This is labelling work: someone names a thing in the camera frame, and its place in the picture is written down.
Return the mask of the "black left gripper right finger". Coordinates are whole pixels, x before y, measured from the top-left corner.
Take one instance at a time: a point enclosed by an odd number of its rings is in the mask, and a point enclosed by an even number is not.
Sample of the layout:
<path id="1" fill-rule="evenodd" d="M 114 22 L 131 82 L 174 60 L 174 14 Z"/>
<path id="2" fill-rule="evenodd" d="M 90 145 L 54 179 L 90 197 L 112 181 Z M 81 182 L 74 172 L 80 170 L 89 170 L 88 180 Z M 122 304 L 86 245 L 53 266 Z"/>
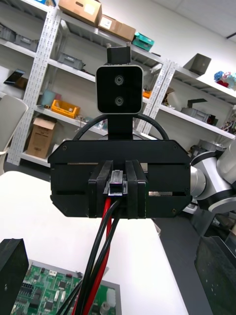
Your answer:
<path id="1" fill-rule="evenodd" d="M 235 315 L 236 255 L 220 237 L 201 237 L 194 264 L 212 313 Z"/>

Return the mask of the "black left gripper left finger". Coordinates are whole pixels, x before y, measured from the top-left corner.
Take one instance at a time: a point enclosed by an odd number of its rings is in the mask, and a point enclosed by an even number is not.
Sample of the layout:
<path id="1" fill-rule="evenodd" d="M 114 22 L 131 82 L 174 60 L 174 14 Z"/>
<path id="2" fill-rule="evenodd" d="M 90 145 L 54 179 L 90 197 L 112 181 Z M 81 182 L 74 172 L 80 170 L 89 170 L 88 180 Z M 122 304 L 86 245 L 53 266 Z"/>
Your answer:
<path id="1" fill-rule="evenodd" d="M 23 239 L 0 243 L 0 314 L 9 315 L 29 267 Z"/>

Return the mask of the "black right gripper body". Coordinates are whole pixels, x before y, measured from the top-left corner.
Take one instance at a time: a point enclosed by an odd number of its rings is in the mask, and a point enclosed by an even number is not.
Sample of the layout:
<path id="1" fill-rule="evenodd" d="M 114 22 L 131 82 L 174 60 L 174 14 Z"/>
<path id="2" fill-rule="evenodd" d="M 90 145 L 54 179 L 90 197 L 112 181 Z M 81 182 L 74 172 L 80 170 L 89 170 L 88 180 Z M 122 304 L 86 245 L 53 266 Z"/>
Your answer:
<path id="1" fill-rule="evenodd" d="M 192 200 L 190 157 L 174 140 L 63 142 L 49 157 L 51 201 L 67 217 L 89 217 L 88 181 L 99 162 L 112 160 L 104 197 L 121 200 L 127 219 L 125 162 L 137 160 L 148 181 L 146 219 L 172 218 Z"/>

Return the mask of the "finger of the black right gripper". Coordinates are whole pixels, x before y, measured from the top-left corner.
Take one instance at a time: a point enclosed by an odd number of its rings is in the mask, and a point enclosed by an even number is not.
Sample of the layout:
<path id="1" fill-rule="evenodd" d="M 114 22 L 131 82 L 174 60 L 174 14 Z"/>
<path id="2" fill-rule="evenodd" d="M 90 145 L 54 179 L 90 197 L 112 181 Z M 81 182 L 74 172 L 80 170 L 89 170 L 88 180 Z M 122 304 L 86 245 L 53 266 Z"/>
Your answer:
<path id="1" fill-rule="evenodd" d="M 99 162 L 88 181 L 88 216 L 101 218 L 105 204 L 104 189 L 113 170 L 113 161 Z"/>
<path id="2" fill-rule="evenodd" d="M 148 200 L 148 180 L 137 160 L 125 162 L 127 177 L 126 213 L 128 219 L 145 219 Z"/>

